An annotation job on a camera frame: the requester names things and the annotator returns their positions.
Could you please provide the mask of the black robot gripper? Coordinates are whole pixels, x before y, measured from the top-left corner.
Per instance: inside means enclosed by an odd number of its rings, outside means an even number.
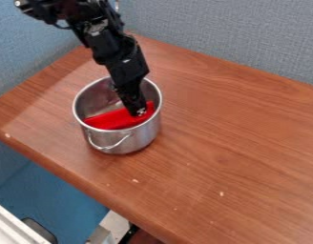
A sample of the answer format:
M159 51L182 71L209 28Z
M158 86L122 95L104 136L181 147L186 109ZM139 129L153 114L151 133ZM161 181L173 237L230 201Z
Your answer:
M100 34L91 38L91 50L95 62L107 68L130 115L143 116L147 105L141 84L149 74L149 66L137 39L131 35Z

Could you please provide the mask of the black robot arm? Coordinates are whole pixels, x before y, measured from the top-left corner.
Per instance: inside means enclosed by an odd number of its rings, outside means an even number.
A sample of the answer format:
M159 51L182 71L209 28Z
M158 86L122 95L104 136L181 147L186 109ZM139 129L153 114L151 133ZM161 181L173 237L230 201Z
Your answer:
M147 111L141 84L149 66L141 45L129 35L108 0L13 0L29 17L62 30L71 30L91 49L96 64L106 67L119 99L133 116Z

